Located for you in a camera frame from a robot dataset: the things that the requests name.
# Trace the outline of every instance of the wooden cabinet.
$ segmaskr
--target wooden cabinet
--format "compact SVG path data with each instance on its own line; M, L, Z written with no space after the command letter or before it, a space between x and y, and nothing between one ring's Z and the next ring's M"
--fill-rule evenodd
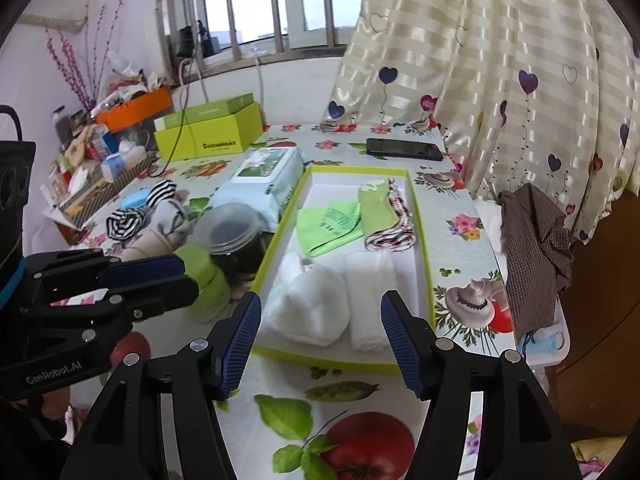
M628 433L640 418L640 199L625 192L560 295L571 335L552 393L572 438Z

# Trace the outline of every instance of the brown checkered cloth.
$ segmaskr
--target brown checkered cloth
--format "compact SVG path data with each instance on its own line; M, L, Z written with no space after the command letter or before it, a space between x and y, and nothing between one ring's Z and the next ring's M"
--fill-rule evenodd
M507 247L506 291L516 343L550 326L556 294L571 283L573 256L564 213L531 184L503 191L502 235Z

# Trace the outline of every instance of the green cloth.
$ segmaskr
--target green cloth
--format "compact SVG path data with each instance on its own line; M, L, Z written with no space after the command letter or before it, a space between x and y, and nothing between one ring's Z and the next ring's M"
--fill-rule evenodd
M360 204L335 200L329 207L301 209L296 234L302 252L311 257L353 242L362 237Z
M389 181L368 182L358 190L362 232L367 237L398 223L398 215L389 203Z

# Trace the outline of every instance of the orange box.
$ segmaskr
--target orange box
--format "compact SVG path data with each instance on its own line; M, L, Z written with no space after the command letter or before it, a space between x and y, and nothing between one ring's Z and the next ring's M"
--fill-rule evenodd
M104 124L110 132L119 132L171 106L171 94L162 86L158 90L98 114L95 120L97 123Z

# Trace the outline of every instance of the green box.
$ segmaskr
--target green box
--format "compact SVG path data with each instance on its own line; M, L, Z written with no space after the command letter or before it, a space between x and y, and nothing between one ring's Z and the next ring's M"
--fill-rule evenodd
M167 161L242 153L262 131L260 105L252 103L233 115L185 124L181 133L178 126L154 135L162 158Z
M219 99L187 108L184 112L184 123L193 124L210 119L217 119L233 115L254 102L253 94L244 94L227 99ZM154 121L156 131L179 128L182 122L182 112L165 115Z

